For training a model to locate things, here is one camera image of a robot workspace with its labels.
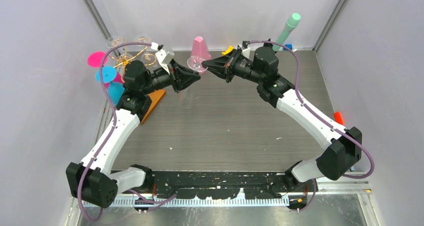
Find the blue block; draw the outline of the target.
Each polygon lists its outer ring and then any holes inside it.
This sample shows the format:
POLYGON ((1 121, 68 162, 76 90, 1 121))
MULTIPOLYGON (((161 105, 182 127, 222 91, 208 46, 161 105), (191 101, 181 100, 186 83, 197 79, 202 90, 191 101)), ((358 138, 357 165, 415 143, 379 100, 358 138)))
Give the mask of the blue block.
POLYGON ((288 49, 292 50, 293 46, 291 44, 285 44, 285 47, 287 47, 288 49))

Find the blue wine glass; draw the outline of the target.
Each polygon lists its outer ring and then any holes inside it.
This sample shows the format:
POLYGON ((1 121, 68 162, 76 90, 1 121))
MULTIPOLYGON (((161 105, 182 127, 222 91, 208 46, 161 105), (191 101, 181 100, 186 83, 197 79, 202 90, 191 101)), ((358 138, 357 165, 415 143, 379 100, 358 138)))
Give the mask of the blue wine glass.
POLYGON ((116 106, 125 90, 121 75, 114 67, 104 66, 102 68, 102 78, 112 104, 116 106))

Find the clear wine glass back right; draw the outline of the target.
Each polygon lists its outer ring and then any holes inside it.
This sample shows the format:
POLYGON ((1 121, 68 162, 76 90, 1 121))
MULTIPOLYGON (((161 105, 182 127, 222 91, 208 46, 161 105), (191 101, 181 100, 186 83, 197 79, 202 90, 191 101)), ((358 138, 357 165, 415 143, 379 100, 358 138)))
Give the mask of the clear wine glass back right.
POLYGON ((149 35, 139 34, 133 38, 133 41, 138 42, 137 47, 146 47, 151 45, 152 39, 149 35))

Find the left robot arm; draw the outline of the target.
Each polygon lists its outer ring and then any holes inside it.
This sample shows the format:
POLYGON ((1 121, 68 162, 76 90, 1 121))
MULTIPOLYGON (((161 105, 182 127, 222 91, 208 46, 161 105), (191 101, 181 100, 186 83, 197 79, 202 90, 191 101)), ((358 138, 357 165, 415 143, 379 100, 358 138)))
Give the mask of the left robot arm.
POLYGON ((179 93, 200 78, 199 73, 175 60, 153 72, 138 60, 126 66, 124 92, 114 105, 108 128, 92 150, 79 163, 70 163, 65 171, 71 194, 80 205, 88 202, 106 209, 120 193, 132 189, 148 193, 153 188, 150 168, 131 165, 112 173, 112 166, 128 137, 147 115, 153 103, 150 94, 168 86, 179 93))

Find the clear wine glass back left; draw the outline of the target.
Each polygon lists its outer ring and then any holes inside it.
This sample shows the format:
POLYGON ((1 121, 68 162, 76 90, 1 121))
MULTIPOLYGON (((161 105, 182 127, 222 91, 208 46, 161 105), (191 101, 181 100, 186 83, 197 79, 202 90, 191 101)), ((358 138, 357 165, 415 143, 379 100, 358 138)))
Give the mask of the clear wine glass back left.
POLYGON ((108 48, 114 48, 124 43, 124 39, 118 36, 111 36, 106 40, 106 45, 108 48))

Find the mint green microphone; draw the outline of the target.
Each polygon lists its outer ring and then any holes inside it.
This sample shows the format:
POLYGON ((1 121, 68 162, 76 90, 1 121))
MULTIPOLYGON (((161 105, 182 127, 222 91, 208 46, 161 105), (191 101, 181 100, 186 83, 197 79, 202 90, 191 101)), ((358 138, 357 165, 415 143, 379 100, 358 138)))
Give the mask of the mint green microphone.
POLYGON ((301 15, 299 13, 292 13, 290 17, 287 19, 283 30, 280 32, 279 36, 276 39, 276 43, 281 45, 284 44, 285 40, 291 34, 291 32, 298 26, 301 20, 301 15))

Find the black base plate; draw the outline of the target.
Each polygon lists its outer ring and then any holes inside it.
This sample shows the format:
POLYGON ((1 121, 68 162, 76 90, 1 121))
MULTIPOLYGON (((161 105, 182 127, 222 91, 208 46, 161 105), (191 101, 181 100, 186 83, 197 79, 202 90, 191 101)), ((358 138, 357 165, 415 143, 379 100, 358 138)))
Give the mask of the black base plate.
POLYGON ((310 194, 318 191, 313 180, 298 183, 281 172, 235 171, 153 171, 138 193, 153 194, 160 199, 176 195, 177 199, 234 199, 240 193, 248 200, 277 199, 286 193, 310 194))

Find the pink wine glass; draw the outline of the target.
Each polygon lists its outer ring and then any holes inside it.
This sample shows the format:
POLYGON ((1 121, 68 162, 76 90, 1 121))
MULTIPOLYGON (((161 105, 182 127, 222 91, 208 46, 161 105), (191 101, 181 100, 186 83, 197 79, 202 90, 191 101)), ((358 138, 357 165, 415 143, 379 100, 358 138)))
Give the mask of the pink wine glass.
POLYGON ((90 54, 87 58, 87 64, 90 67, 100 67, 102 64, 102 59, 105 56, 105 52, 103 51, 96 51, 90 54))

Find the pink metronome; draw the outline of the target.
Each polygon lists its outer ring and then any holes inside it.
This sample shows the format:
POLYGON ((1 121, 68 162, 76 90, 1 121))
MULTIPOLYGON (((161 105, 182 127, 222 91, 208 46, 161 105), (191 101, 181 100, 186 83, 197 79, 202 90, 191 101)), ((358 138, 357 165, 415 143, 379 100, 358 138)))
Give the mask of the pink metronome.
POLYGON ((191 56, 198 56, 204 60, 210 60, 212 58, 211 54, 209 53, 206 41, 201 36, 194 38, 191 49, 191 56))

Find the yellow block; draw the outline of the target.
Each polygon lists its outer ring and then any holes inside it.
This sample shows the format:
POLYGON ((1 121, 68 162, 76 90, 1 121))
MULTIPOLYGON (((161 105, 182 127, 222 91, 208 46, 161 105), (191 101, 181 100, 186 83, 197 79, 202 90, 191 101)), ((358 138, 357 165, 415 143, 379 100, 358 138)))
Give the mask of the yellow block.
POLYGON ((233 51, 234 47, 232 45, 228 46, 228 48, 221 53, 222 56, 228 55, 233 51))

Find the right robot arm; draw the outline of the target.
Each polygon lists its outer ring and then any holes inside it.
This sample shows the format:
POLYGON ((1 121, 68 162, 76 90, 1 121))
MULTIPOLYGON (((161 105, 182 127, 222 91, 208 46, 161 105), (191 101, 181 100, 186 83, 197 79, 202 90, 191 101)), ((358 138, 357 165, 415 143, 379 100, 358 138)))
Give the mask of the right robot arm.
POLYGON ((360 143, 361 131, 334 122, 297 94, 295 86, 278 73, 279 59, 272 47, 256 49, 253 60, 245 57, 242 50, 233 49, 203 61, 202 66, 227 83, 235 76, 256 83, 265 102, 298 122, 324 150, 320 156, 299 161, 285 171, 283 181, 287 189, 299 191, 307 181, 321 177, 338 180, 361 159, 360 147, 351 141, 360 143))

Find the red block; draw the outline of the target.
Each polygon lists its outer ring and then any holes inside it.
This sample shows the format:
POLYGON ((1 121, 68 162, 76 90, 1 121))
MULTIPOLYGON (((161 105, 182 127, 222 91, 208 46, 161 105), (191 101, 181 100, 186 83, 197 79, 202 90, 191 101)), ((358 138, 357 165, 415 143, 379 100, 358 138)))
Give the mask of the red block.
POLYGON ((340 125, 344 125, 344 121, 343 121, 343 117, 342 117, 342 114, 340 113, 340 112, 335 112, 334 114, 333 114, 333 116, 334 116, 334 120, 338 123, 338 124, 340 124, 340 125))

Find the short ribbed clear glass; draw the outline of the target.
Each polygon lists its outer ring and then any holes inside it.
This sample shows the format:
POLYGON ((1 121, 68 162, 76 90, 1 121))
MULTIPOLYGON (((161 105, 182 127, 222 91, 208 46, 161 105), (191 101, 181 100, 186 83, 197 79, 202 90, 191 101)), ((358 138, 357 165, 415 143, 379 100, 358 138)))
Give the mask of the short ribbed clear glass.
POLYGON ((155 54, 151 52, 142 53, 140 60, 145 65, 145 67, 158 68, 159 66, 155 54))

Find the black tripod stand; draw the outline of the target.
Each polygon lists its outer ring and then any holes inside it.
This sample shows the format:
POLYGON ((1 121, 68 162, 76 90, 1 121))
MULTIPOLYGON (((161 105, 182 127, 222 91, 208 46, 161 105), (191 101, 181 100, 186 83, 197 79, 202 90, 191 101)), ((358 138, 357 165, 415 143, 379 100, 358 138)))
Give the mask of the black tripod stand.
POLYGON ((271 48, 271 49, 273 48, 273 44, 271 43, 270 38, 268 40, 264 41, 263 47, 268 47, 268 48, 271 48))

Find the tall clear wine glass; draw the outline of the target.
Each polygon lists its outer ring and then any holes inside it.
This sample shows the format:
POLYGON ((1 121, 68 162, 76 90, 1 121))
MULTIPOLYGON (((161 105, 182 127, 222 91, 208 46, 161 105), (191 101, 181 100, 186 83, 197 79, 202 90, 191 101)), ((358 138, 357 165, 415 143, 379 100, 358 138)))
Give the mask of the tall clear wine glass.
POLYGON ((191 107, 194 100, 194 87, 193 84, 196 81, 199 81, 201 75, 206 72, 207 67, 204 67, 202 62, 205 61, 205 58, 201 56, 191 56, 186 61, 187 67, 191 70, 190 75, 187 79, 183 81, 183 90, 180 93, 179 104, 183 109, 188 109, 191 107))

